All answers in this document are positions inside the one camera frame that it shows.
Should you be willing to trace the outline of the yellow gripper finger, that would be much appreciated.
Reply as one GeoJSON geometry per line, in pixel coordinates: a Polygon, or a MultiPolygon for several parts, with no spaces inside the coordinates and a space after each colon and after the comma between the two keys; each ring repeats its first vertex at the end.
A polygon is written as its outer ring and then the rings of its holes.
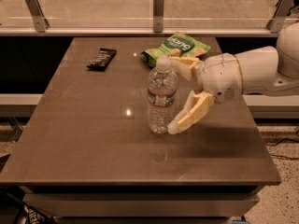
{"type": "Polygon", "coordinates": [[[202,63],[194,57],[171,57],[170,60],[172,68],[189,81],[195,78],[195,66],[202,63]]]}
{"type": "Polygon", "coordinates": [[[201,120],[214,105],[214,96],[206,91],[196,94],[191,91],[183,109],[168,125],[170,134],[182,133],[201,120]]]}

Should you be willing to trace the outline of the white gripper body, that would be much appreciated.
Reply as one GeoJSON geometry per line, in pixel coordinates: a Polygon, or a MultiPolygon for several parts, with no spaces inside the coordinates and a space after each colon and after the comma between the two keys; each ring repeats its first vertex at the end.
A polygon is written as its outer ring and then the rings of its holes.
{"type": "Polygon", "coordinates": [[[199,88],[214,96],[218,104],[238,99],[242,76],[237,58],[228,53],[207,58],[196,67],[199,88]]]}

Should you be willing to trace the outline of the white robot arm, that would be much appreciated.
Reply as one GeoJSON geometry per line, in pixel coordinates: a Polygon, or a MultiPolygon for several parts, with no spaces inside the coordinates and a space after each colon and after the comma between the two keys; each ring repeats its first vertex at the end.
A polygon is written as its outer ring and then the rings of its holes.
{"type": "Polygon", "coordinates": [[[223,53],[203,62],[174,59],[172,67],[188,80],[196,80],[182,110],[168,125],[170,134],[182,133],[202,119],[214,104],[243,94],[289,96],[299,92],[299,23],[284,29],[274,47],[235,55],[223,53]]]}

